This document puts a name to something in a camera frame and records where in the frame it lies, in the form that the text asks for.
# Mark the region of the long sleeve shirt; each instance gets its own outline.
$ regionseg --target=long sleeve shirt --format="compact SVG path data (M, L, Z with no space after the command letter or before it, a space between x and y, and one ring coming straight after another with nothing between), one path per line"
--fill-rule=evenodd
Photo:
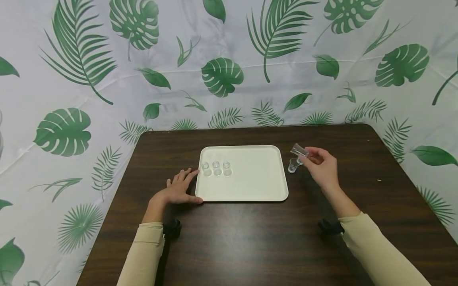
M386 238L364 213L339 219L347 247L377 286L429 286L423 275ZM160 222L139 226L117 286L151 286L164 248Z

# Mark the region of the dark brown table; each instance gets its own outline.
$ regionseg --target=dark brown table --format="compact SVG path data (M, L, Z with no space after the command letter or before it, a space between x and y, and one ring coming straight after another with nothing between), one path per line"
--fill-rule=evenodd
M368 125L143 134L78 285L116 285L148 200L180 169L197 168L202 148L271 144L287 167L296 142L338 159L342 188L432 285L458 285L458 247ZM171 206L183 228L156 285L370 285L341 238L320 235L317 222L335 215L310 174L301 167L286 179L284 202Z

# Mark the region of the person's right hand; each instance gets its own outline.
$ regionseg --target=person's right hand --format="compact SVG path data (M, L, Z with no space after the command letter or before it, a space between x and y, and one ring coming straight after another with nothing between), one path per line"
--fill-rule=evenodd
M306 147L305 149L309 152L308 158L304 156L299 158L321 189L340 188L337 177L337 159L321 148Z

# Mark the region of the leaf print backdrop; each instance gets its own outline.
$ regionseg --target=leaf print backdrop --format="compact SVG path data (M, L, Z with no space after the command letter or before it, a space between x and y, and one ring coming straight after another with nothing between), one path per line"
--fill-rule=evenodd
M0 271L75 285L153 130L370 124L458 240L454 6L3 1Z

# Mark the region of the white tray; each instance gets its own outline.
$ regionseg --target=white tray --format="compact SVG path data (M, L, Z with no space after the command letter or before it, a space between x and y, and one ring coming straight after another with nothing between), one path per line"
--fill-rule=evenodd
M202 163L228 161L229 177L223 174L204 176ZM211 146L202 149L196 196L204 201L283 201L288 197L288 185L280 150L272 145Z

